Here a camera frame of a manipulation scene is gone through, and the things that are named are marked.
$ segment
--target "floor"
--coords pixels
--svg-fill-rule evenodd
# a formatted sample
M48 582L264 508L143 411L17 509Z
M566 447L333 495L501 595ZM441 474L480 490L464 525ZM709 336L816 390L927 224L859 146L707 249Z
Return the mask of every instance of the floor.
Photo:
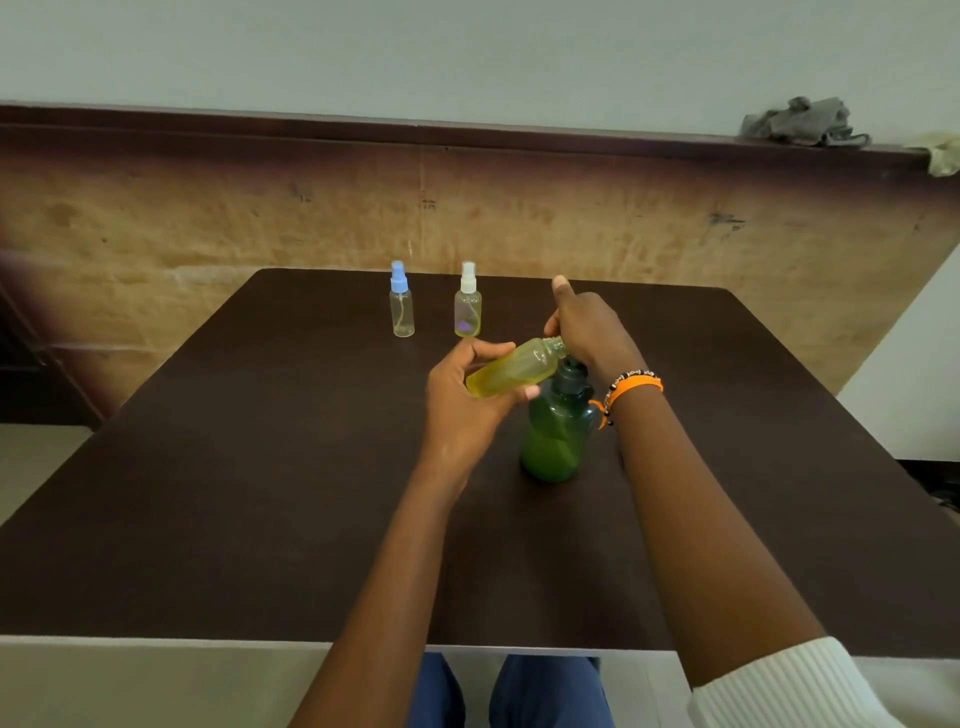
M83 442L81 427L0 425L0 522ZM282 728L324 657L320 649L0 644L0 725ZM486 725L502 654L447 653ZM911 728L960 726L960 661L861 659L887 707ZM690 725L689 690L673 653L603 654L619 728Z

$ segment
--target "wall ledge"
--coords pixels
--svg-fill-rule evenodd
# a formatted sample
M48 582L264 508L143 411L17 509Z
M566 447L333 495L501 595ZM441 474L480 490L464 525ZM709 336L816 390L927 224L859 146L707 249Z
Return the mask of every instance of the wall ledge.
M0 105L0 127L426 144L916 172L925 172L929 159L926 150L884 144L859 150L822 149L709 134L616 132L135 107Z

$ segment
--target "hand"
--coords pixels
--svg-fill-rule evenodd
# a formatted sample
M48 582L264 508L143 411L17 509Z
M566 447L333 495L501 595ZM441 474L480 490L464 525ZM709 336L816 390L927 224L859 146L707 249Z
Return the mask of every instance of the hand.
M563 276L553 279L557 310L546 322L546 336L562 336L566 350L580 359L601 386L632 369L646 369L633 338L612 308L595 293L573 292Z
M426 382L426 427L418 470L449 483L459 496L467 476L490 447L497 426L521 402L540 393L536 384L478 399L467 391L467 367L506 356L513 342L490 344L467 338L433 368Z

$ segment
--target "white spray cap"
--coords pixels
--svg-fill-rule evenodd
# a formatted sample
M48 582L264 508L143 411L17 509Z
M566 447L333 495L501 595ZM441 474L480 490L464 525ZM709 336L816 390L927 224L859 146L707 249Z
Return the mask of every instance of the white spray cap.
M464 261L464 269L460 274L460 290L464 293L477 292L477 266L472 260Z

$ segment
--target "orange bracelet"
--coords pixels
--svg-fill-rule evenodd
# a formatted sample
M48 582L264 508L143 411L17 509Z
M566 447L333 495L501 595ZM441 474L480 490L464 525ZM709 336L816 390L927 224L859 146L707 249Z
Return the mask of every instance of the orange bracelet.
M591 402L600 405L600 411L603 413L603 421L600 423L600 429L603 429L607 425L613 425L610 413L616 399L624 392L629 392L634 389L634 387L640 387L644 384L652 384L660 389L661 392L663 391L663 382L660 381L660 378L654 375L653 372L629 372L626 375L619 376L613 381L611 390L607 393L607 398L603 403L591 400Z

